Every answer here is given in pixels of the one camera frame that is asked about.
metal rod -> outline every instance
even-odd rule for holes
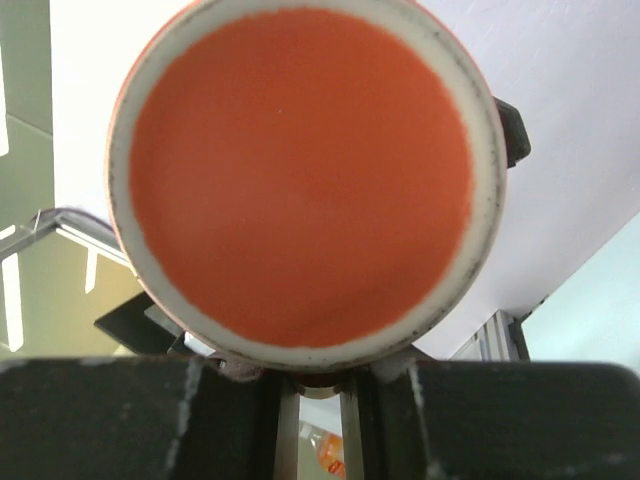
[[[30,247],[52,232],[58,232],[85,247],[93,247],[122,265],[129,265],[113,231],[90,217],[57,210],[37,215],[29,223],[17,227],[7,238],[0,240],[0,261]]]

orange circular surface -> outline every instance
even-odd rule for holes
[[[130,153],[135,215],[173,285],[283,347],[342,344],[419,303],[472,188],[441,80],[383,29],[322,9],[199,41],[158,81]]]

white ceiling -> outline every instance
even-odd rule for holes
[[[119,85],[185,3],[51,2],[57,205],[106,216],[102,158]],[[640,210],[640,2],[421,3],[467,46],[494,95],[520,109],[533,144],[509,173],[502,226],[478,280],[417,342],[448,357],[497,309],[531,309]]]

white wall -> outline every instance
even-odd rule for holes
[[[640,214],[523,323],[533,360],[606,361],[640,373]]]

cylindrical cup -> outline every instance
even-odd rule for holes
[[[132,67],[106,170],[120,244],[169,316],[313,372],[392,353],[462,298],[506,151],[476,65],[416,3],[204,0]]]

